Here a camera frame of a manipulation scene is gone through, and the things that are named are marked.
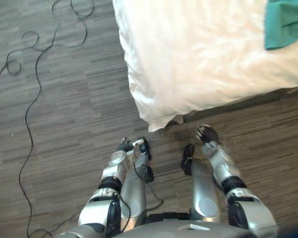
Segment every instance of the green cloth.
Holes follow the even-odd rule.
[[[265,49],[276,50],[298,40],[298,0],[268,0]]]

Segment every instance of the gray carpet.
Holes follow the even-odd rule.
[[[88,1],[79,0],[88,11]],[[196,143],[196,119],[148,133],[129,92],[127,68],[110,0],[95,1],[86,20],[88,38],[77,49],[52,48],[38,66],[43,91],[29,114],[34,150],[22,182],[34,206],[30,231],[53,229],[78,211],[97,188],[102,169],[125,136],[146,136],[152,148],[155,188],[165,203],[157,211],[188,211],[190,178],[180,161],[184,146]],[[55,29],[52,1],[0,0],[0,68],[6,54],[22,48],[27,30],[49,42]],[[83,35],[68,1],[56,8],[57,43],[74,44]],[[0,77],[0,238],[26,237],[28,204],[18,172],[30,149],[26,108],[38,85],[33,70],[39,52],[13,55],[22,64],[15,77]],[[298,92],[260,104],[204,114],[230,149],[249,188],[278,223],[298,222]],[[155,204],[151,194],[149,206]],[[77,217],[55,234],[75,225]]]

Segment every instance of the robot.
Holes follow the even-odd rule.
[[[199,124],[197,138],[211,166],[193,157],[193,145],[185,147],[181,167],[192,177],[189,213],[147,216],[146,185],[154,180],[149,144],[144,137],[133,143],[125,138],[103,170],[98,189],[82,209],[78,226],[58,238],[277,237],[272,213],[247,189],[215,130]],[[216,187],[225,195],[229,224],[220,223]]]

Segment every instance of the black cable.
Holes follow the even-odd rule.
[[[32,150],[33,150],[33,137],[32,137],[32,133],[31,133],[31,129],[30,129],[30,127],[29,127],[29,123],[28,123],[28,114],[29,114],[29,110],[31,109],[31,107],[33,106],[33,104],[34,104],[34,103],[38,100],[38,98],[40,97],[40,94],[41,94],[41,91],[42,91],[42,85],[41,85],[41,82],[40,82],[40,79],[39,79],[38,69],[37,69],[39,60],[40,60],[41,56],[42,56],[45,52],[47,52],[52,46],[59,46],[59,47],[66,47],[66,48],[75,48],[75,47],[79,47],[79,46],[81,46],[81,45],[85,42],[85,40],[86,40],[86,38],[87,38],[87,25],[86,25],[86,23],[84,22],[84,19],[85,19],[86,17],[90,16],[90,15],[94,12],[94,8],[95,8],[95,6],[94,6],[94,0],[91,0],[91,2],[92,2],[92,9],[91,9],[90,13],[88,13],[88,14],[86,14],[86,15],[83,15],[83,14],[80,14],[79,12],[77,12],[77,11],[75,10],[75,8],[74,8],[74,6],[73,6],[73,3],[72,3],[72,0],[70,0],[70,5],[71,5],[71,9],[72,9],[72,11],[75,13],[75,15],[77,16],[78,20],[79,20],[80,22],[82,22],[83,25],[84,25],[84,28],[85,28],[84,38],[83,38],[83,40],[82,40],[79,44],[72,45],[72,46],[61,45],[61,44],[54,44],[55,37],[56,37],[56,33],[57,33],[57,30],[58,30],[58,27],[59,27],[59,22],[58,22],[58,20],[57,20],[57,17],[56,17],[55,14],[54,14],[54,7],[55,7],[55,5],[56,5],[59,1],[60,1],[60,0],[56,0],[56,1],[53,3],[53,5],[52,5],[52,9],[51,9],[52,16],[56,19],[57,22],[56,22],[56,28],[55,28],[55,31],[54,31],[54,34],[53,34],[52,42],[50,43],[50,45],[47,46],[47,47],[44,48],[44,49],[37,48],[36,45],[37,45],[37,43],[38,43],[38,41],[39,41],[39,39],[40,39],[39,34],[38,34],[37,32],[35,32],[35,31],[27,31],[27,32],[25,32],[25,33],[22,35],[22,37],[21,37],[21,41],[22,41],[22,43],[23,43],[26,47],[21,48],[21,49],[19,49],[19,50],[14,50],[14,51],[9,52],[9,53],[7,54],[7,56],[6,56],[6,59],[5,59],[5,65],[4,65],[4,66],[2,67],[2,69],[0,70],[0,76],[1,76],[2,72],[4,71],[4,69],[7,69],[8,73],[11,74],[11,75],[17,75],[17,74],[20,73],[20,71],[21,71],[21,64],[20,64],[18,61],[16,61],[15,59],[13,59],[13,60],[9,60],[9,56],[10,56],[11,54],[16,53],[16,52],[21,52],[21,51],[24,51],[24,50],[28,50],[28,49],[34,49],[34,50],[36,50],[36,51],[40,51],[40,52],[41,52],[40,55],[38,56],[36,62],[35,62],[35,76],[36,76],[36,80],[37,80],[38,85],[39,85],[39,91],[38,91],[37,96],[35,97],[35,99],[31,102],[31,104],[30,104],[29,107],[27,108],[26,113],[25,113],[25,117],[24,117],[24,119],[25,119],[25,124],[26,124],[26,128],[27,128],[27,130],[28,130],[29,137],[30,137],[31,146],[30,146],[30,151],[29,151],[29,153],[28,153],[28,156],[26,157],[26,160],[24,161],[24,163],[23,163],[23,165],[22,165],[22,167],[21,167],[21,169],[20,169],[20,171],[19,171],[19,176],[18,176],[18,181],[19,181],[20,188],[21,188],[22,193],[23,193],[23,195],[24,195],[25,199],[27,200],[27,202],[28,202],[28,204],[29,204],[29,207],[30,207],[29,221],[28,221],[28,225],[27,225],[27,228],[26,228],[27,238],[30,238],[34,233],[37,233],[37,232],[45,232],[45,234],[44,234],[41,238],[43,238],[43,237],[46,236],[46,235],[49,235],[51,238],[53,238],[53,236],[52,236],[52,233],[53,233],[53,232],[55,232],[56,230],[58,230],[64,223],[68,222],[70,219],[72,219],[74,216],[76,216],[76,215],[78,214],[78,212],[76,212],[76,213],[73,214],[69,219],[66,219],[65,221],[61,222],[56,228],[54,228],[54,229],[51,230],[51,231],[48,231],[48,230],[46,230],[46,229],[37,229],[37,230],[33,231],[31,234],[29,234],[29,227],[30,227],[31,220],[32,220],[32,215],[33,215],[33,214],[32,214],[33,206],[32,206],[32,203],[30,202],[30,199],[29,199],[28,195],[26,194],[25,189],[24,189],[24,187],[23,187],[23,185],[22,185],[22,182],[21,182],[22,171],[23,171],[25,165],[27,164],[27,162],[29,161],[29,158],[30,158],[30,156],[31,156],[31,154],[32,154]],[[34,42],[31,46],[27,45],[27,44],[24,42],[24,37],[25,37],[26,35],[28,35],[28,34],[34,34],[34,35],[36,35],[36,40],[35,40],[35,42]],[[18,69],[17,69],[17,71],[15,71],[15,72],[12,72],[12,71],[10,70],[10,68],[9,68],[9,65],[10,65],[12,62],[16,62],[16,63],[18,64]]]
[[[122,233],[122,232],[125,231],[125,229],[127,228],[128,223],[130,221],[130,218],[131,218],[131,209],[130,209],[130,206],[127,204],[127,202],[125,202],[123,200],[123,198],[120,196],[120,194],[117,193],[117,196],[126,205],[126,207],[128,208],[128,211],[129,211],[127,222],[126,222],[126,224],[124,225],[124,227],[120,231]]]

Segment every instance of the bed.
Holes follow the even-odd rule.
[[[298,87],[298,41],[264,49],[265,0],[113,0],[149,131],[178,115]]]

